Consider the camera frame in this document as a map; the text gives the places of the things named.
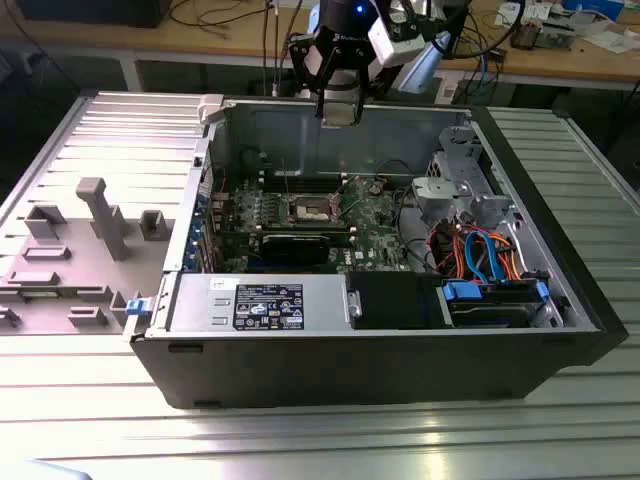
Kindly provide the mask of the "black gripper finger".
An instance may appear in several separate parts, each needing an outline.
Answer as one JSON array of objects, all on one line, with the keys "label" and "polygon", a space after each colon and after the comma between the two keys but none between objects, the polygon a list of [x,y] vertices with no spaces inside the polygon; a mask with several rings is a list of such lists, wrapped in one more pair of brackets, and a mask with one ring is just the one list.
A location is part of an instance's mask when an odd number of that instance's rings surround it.
[{"label": "black gripper finger", "polygon": [[316,95],[315,116],[323,117],[325,90],[334,73],[334,42],[331,32],[292,36],[289,54],[300,90]]},{"label": "black gripper finger", "polygon": [[363,110],[365,100],[369,93],[369,64],[372,61],[372,48],[364,45],[350,45],[346,48],[344,53],[345,68],[347,70],[354,70],[357,73],[358,80],[358,94],[355,105],[353,124],[359,124]]}]

